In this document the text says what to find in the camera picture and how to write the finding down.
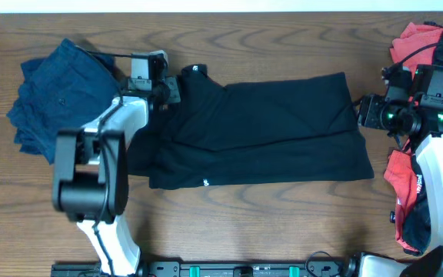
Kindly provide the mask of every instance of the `white wall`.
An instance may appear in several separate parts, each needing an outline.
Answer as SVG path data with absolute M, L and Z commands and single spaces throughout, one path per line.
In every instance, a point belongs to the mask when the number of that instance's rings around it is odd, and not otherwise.
M 0 0 L 0 12 L 443 12 L 443 0 Z

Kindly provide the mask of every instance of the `printed logo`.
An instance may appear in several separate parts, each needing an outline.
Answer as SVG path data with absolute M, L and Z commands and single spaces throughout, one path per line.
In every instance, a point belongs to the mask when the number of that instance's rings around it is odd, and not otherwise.
M 423 184 L 423 176 L 421 174 L 417 174 L 416 175 L 417 179 L 416 179 L 416 193 L 420 193 L 421 191 L 421 186 Z

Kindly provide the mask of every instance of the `black t-shirt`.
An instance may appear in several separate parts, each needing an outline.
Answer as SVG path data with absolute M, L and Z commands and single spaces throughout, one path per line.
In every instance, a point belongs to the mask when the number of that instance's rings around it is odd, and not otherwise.
M 151 188 L 374 177 L 344 73 L 222 87 L 191 65 L 179 82 L 181 103 L 128 150 L 129 173 Z

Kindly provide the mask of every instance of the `red clothing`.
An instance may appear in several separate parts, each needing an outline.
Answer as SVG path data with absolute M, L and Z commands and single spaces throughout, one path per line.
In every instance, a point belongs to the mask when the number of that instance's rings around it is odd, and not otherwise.
M 392 60 L 400 62 L 407 55 L 419 48 L 436 43 L 440 40 L 443 28 L 430 25 L 415 25 L 410 23 L 401 33 L 399 38 L 392 41 L 390 49 Z M 411 72 L 416 71 L 417 65 L 431 65 L 435 47 L 425 49 L 417 55 L 411 57 L 403 65 L 407 66 Z
M 407 153 L 394 150 L 389 157 L 388 167 L 384 179 L 391 183 L 396 191 L 396 241 L 407 250 L 418 252 L 402 239 L 403 222 L 416 203 L 416 189 L 418 178 L 411 166 L 411 156 Z

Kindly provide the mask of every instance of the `wood grain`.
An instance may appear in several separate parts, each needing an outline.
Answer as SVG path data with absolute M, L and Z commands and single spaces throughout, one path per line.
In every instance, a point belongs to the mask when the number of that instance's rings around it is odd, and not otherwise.
M 104 52 L 164 49 L 171 72 L 205 63 L 221 84 L 309 78 L 343 71 L 353 99 L 383 93 L 380 68 L 409 22 L 443 13 L 0 15 L 0 276 L 45 276 L 55 261 L 95 261 L 91 244 L 52 209 L 52 167 L 18 152 L 5 117 L 22 83 L 20 63 L 63 38 Z M 118 60 L 126 73 L 129 60 Z M 394 142 L 362 129 L 376 178 L 357 182 L 231 185 L 152 190 L 130 177 L 127 216 L 148 257 L 296 260 L 316 250 L 407 257 L 388 215 L 382 178 Z

